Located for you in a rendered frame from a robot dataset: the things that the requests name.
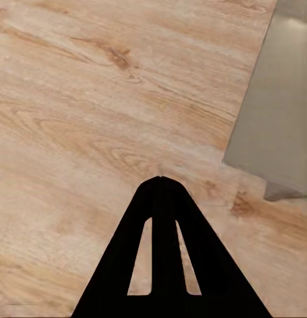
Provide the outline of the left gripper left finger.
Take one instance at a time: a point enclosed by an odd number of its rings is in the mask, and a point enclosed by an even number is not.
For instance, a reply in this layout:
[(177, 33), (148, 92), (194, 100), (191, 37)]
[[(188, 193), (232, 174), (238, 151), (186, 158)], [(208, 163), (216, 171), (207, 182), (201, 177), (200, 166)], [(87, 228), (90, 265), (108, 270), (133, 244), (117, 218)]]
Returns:
[[(71, 318), (171, 318), (160, 176), (139, 185)], [(152, 292), (127, 295), (152, 217)]]

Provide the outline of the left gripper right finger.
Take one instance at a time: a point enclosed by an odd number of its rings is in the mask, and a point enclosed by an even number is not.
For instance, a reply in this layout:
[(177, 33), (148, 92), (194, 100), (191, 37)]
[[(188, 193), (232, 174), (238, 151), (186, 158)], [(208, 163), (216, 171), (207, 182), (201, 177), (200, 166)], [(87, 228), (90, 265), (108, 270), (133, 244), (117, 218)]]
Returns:
[[(272, 318), (185, 187), (160, 179), (171, 318)], [(202, 295), (187, 293), (175, 220)]]

